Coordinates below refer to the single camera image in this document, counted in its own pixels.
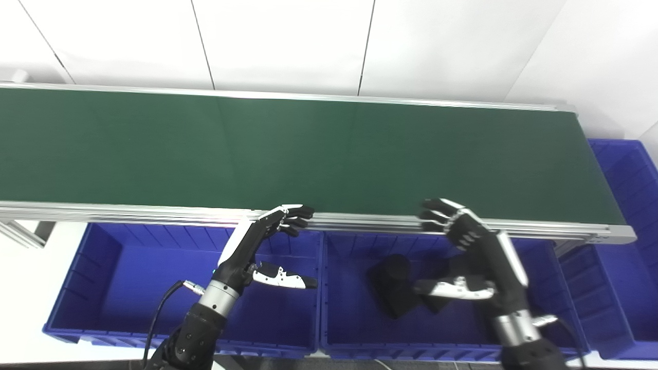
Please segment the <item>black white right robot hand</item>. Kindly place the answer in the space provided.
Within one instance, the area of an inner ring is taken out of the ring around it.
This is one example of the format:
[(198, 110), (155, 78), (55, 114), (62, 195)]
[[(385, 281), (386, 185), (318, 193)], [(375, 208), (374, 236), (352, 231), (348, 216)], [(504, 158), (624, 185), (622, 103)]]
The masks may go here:
[(442, 233), (462, 251), (462, 272), (418, 280), (415, 293), (444, 300), (489, 303), (493, 316), (527, 310), (528, 277), (510, 237), (466, 206), (444, 198), (426, 199), (418, 216), (425, 231)]

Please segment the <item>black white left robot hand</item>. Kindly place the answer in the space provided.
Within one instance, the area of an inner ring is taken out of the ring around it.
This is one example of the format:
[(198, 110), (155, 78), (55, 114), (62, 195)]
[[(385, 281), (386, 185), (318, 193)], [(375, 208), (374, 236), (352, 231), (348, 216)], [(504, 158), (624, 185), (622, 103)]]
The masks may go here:
[(255, 219), (240, 221), (224, 246), (212, 279), (239, 294), (253, 281), (291, 289), (317, 288), (317, 279), (313, 277), (286, 271), (273, 263), (255, 261), (263, 241), (278, 232), (284, 232), (290, 237), (299, 236), (299, 231), (308, 226), (308, 220), (314, 212), (310, 206), (301, 204), (281, 205)]

